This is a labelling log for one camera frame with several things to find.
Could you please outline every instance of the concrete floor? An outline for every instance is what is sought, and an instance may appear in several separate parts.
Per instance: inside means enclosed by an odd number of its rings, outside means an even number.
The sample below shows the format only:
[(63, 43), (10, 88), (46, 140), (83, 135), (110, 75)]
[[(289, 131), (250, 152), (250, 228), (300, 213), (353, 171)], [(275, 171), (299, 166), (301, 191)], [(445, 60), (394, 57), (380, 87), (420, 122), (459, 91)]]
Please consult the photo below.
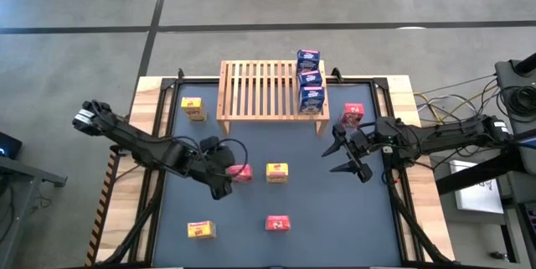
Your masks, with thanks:
[[(0, 0), (0, 28), (147, 26), (155, 2)], [(165, 0), (160, 24), (505, 20), (536, 20), (536, 0)], [(127, 113), (146, 38), (0, 35), (0, 129), (24, 142), (22, 161), (69, 176), (64, 189), (43, 188), (54, 202), (32, 215), (15, 267), (83, 264), (111, 142), (70, 122), (92, 98)], [(147, 74), (175, 75), (182, 67), (187, 75), (216, 75), (222, 59), (293, 59), (309, 48), (344, 74), (410, 75), (414, 89), (426, 91), (490, 75), (496, 61), (532, 54), (534, 38), (536, 28), (158, 34)], [(472, 96), (488, 81), (436, 94)], [(487, 113), (497, 109), (490, 105)], [(482, 228), (490, 236), (481, 236)], [(459, 261), (490, 265), (487, 242), (497, 230), (449, 222), (449, 231)]]

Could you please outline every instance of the small box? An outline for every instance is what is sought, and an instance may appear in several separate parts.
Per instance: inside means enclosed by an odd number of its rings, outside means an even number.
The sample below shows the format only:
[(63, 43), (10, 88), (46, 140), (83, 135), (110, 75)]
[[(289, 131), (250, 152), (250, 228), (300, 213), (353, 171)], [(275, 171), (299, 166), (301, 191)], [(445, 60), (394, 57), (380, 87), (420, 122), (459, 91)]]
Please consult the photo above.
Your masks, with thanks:
[(267, 163), (266, 181), (270, 183), (285, 183), (288, 180), (288, 164)]
[[(244, 164), (238, 164), (229, 166), (229, 174), (236, 174), (238, 173)], [(240, 172), (238, 175), (233, 177), (233, 181), (235, 182), (248, 182), (253, 179), (253, 171), (251, 170), (251, 166), (249, 164), (245, 165), (245, 168), (242, 172)]]
[(216, 225), (211, 221), (188, 223), (188, 237), (195, 239), (216, 237)]
[(291, 219), (288, 215), (268, 215), (265, 227), (266, 230), (289, 230)]
[(324, 103), (324, 88), (303, 87), (300, 89), (299, 103), (300, 114), (314, 115), (322, 111)]
[(316, 50), (299, 50), (296, 73), (318, 70), (320, 52)]
[(341, 116), (341, 124), (343, 127), (357, 128), (364, 114), (365, 111), (362, 104), (345, 103), (343, 115)]
[(304, 86), (322, 86), (322, 74), (320, 71), (301, 72), (298, 74), (298, 82), (300, 87)]
[(183, 97), (181, 108), (191, 121), (204, 121), (207, 119), (203, 109), (203, 100), (201, 97)]

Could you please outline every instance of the yellow box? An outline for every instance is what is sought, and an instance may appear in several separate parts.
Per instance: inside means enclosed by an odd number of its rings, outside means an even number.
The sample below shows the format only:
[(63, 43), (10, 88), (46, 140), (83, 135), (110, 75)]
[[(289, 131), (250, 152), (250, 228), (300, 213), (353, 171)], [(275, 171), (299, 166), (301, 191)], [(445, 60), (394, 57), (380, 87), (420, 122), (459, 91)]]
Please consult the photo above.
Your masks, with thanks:
[(188, 223), (188, 237), (195, 239), (216, 237), (216, 225), (211, 221)]
[(266, 181), (271, 183), (284, 183), (288, 180), (288, 164), (267, 163)]
[(183, 97), (181, 108), (183, 108), (184, 113), (191, 121), (204, 121), (207, 119), (201, 97)]

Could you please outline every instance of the red box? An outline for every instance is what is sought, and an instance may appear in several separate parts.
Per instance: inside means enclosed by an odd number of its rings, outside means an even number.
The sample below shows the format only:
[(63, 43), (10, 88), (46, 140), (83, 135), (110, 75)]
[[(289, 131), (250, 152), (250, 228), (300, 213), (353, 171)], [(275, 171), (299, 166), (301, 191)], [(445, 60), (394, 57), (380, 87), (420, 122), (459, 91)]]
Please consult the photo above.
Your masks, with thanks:
[(266, 230), (289, 230), (291, 219), (288, 215), (268, 215), (266, 217)]
[[(238, 173), (244, 164), (238, 164), (229, 166), (229, 174), (235, 174)], [(242, 172), (240, 172), (238, 175), (233, 177), (233, 181), (236, 182), (248, 182), (253, 179), (253, 171), (251, 170), (251, 166), (249, 164), (245, 165), (245, 168)]]
[(365, 115), (365, 110), (362, 104), (345, 103), (341, 124), (343, 127), (357, 128), (363, 115)]

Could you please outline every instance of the wooden slats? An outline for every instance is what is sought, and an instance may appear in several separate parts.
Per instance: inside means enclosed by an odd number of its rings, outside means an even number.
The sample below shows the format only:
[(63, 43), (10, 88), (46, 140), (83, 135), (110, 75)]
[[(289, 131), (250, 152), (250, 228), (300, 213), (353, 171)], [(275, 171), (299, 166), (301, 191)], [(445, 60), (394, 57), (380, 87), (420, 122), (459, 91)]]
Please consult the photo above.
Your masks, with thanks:
[[(318, 69), (325, 80), (323, 61)], [(230, 122), (315, 122), (320, 134), (329, 121), (327, 91), (322, 112), (317, 115), (298, 113), (298, 92), (295, 60), (223, 61), (218, 124), (229, 134)]]

